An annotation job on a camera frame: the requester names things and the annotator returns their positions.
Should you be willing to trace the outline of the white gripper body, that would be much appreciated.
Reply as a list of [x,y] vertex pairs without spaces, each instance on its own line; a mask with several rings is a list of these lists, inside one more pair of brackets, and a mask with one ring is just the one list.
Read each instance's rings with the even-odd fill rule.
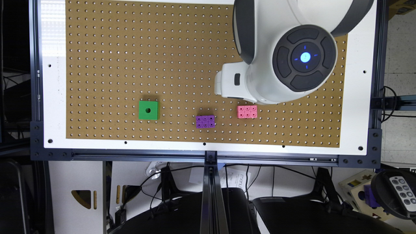
[[243,99],[252,103],[257,100],[246,85],[246,72],[249,65],[245,62],[225,63],[216,74],[214,92],[223,98]]

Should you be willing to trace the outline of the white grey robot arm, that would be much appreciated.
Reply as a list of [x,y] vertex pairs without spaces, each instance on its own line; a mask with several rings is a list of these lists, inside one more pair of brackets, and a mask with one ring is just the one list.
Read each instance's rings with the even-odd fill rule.
[[240,62],[225,63],[214,92],[261,105],[302,98],[324,84],[337,61],[335,37],[366,16],[372,0],[235,0]]

